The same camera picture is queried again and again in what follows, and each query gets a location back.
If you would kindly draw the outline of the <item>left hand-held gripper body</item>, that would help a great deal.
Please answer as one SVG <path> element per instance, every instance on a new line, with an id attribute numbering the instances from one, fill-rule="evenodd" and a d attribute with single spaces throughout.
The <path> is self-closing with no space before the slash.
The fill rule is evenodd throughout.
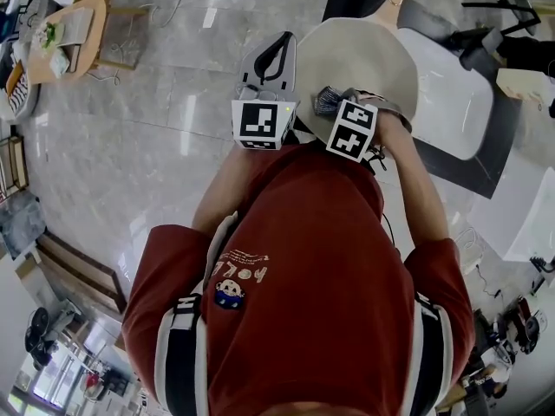
<path id="1" fill-rule="evenodd" d="M 232 100 L 232 136 L 244 149 L 277 151 L 296 118 L 299 99 L 294 83 L 284 79 L 262 81 L 253 76 L 236 85 Z"/>

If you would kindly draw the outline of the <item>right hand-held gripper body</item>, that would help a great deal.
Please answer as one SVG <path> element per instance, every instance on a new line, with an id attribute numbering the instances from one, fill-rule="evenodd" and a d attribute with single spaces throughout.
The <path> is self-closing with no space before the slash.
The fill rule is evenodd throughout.
<path id="1" fill-rule="evenodd" d="M 383 146 L 373 145 L 378 114 L 393 114 L 411 133 L 412 126 L 394 103 L 383 96 L 366 90 L 349 88 L 343 91 L 342 101 L 336 116 L 324 117 L 333 120 L 333 127 L 327 139 L 326 150 L 353 160 L 383 160 Z"/>

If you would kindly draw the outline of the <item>round beige pan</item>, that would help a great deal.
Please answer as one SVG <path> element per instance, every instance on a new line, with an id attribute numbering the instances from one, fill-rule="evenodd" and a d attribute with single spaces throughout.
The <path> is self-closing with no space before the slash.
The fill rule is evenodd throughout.
<path id="1" fill-rule="evenodd" d="M 335 117 L 316 112 L 326 87 L 376 94 L 381 108 L 405 124 L 415 116 L 418 75 L 402 45 L 397 20 L 403 0 L 328 0 L 322 22 L 297 46 L 297 116 L 322 142 Z"/>

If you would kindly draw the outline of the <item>person's left forearm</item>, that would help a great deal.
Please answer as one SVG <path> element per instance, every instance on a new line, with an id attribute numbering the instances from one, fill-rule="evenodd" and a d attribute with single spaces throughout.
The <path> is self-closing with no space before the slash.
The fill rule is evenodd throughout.
<path id="1" fill-rule="evenodd" d="M 212 237 L 220 223 L 238 209 L 248 192 L 257 156 L 252 150 L 232 148 L 194 213 L 194 230 Z"/>

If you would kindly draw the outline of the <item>person's right forearm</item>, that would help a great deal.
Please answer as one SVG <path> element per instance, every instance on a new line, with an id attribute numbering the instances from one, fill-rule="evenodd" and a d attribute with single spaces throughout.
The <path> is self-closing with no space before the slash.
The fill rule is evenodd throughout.
<path id="1" fill-rule="evenodd" d="M 414 245 L 449 238 L 447 216 L 441 198 L 410 132 L 398 117 L 389 112 L 380 112 L 375 140 L 385 147 L 395 162 Z"/>

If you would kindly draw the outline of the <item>white sink basin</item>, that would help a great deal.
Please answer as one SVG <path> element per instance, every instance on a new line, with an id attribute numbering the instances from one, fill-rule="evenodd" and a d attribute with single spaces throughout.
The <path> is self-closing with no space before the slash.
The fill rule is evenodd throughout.
<path id="1" fill-rule="evenodd" d="M 492 111 L 490 83 L 412 29 L 399 29 L 397 37 L 415 62 L 419 77 L 414 137 L 457 159 L 471 159 L 480 149 Z"/>

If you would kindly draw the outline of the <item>dark wooden sink cabinet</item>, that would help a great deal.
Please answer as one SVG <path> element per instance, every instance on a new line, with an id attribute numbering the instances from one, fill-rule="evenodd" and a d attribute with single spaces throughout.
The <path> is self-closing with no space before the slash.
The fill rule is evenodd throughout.
<path id="1" fill-rule="evenodd" d="M 323 20 L 331 17 L 369 16 L 385 0 L 328 0 Z M 454 32 L 446 20 L 427 12 L 422 5 L 407 0 L 402 5 L 400 26 L 415 28 L 417 32 L 438 40 L 441 46 Z M 482 56 L 472 60 L 473 69 L 486 78 L 493 91 L 493 106 L 485 135 L 476 154 L 471 159 L 458 159 L 421 140 L 416 148 L 431 174 L 490 199 L 500 181 L 507 158 L 513 146 L 519 124 L 521 103 L 506 97 L 495 84 L 497 62 Z"/>

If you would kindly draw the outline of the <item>black faucet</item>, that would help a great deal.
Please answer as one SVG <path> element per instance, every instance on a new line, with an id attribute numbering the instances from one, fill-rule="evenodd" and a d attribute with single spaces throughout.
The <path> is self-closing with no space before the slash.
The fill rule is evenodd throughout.
<path id="1" fill-rule="evenodd" d="M 479 59 L 492 55 L 503 40 L 504 36 L 499 29 L 482 27 L 455 31 L 447 43 L 453 50 L 460 52 L 460 65 L 470 71 Z"/>

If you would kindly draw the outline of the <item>person's red shirt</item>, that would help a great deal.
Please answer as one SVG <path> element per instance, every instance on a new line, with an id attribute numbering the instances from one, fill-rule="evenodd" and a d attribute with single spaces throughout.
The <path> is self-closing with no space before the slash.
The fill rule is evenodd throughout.
<path id="1" fill-rule="evenodd" d="M 212 237 L 148 235 L 122 325 L 148 392 L 172 416 L 431 410 L 474 345 L 452 239 L 401 257 L 370 171 L 316 144 L 255 152 Z"/>

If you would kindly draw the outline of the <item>white box-shaped cabinet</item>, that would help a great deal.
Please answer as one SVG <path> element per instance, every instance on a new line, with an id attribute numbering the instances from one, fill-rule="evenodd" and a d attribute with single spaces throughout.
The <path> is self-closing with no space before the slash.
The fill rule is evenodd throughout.
<path id="1" fill-rule="evenodd" d="M 555 257 L 555 169 L 509 153 L 490 199 L 478 198 L 467 222 L 503 260 Z"/>

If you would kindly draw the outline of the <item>round light wooden table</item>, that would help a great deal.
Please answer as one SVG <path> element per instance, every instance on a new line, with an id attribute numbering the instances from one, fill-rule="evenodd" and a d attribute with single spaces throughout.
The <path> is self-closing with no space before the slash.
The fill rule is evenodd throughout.
<path id="1" fill-rule="evenodd" d="M 118 8 L 111 0 L 74 0 L 47 16 L 36 29 L 27 61 L 32 85 L 74 81 L 99 67 L 133 70 L 134 65 L 105 60 L 101 47 L 110 16 L 142 16 L 140 8 Z"/>

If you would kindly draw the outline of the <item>long wooden bench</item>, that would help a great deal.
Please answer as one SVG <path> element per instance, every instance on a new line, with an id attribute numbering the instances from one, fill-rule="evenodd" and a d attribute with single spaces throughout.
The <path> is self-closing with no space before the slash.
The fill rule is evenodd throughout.
<path id="1" fill-rule="evenodd" d="M 127 307 L 114 270 L 95 261 L 46 230 L 37 240 L 42 265 L 77 294 L 88 298 L 105 315 L 121 322 Z"/>

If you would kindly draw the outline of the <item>striped round cushion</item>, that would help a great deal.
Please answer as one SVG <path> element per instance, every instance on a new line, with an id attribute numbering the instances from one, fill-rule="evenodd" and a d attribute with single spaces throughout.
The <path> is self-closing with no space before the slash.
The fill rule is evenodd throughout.
<path id="1" fill-rule="evenodd" d="M 39 85 L 28 81 L 22 61 L 9 68 L 5 62 L 0 65 L 0 119 L 11 125 L 20 124 L 34 112 Z"/>

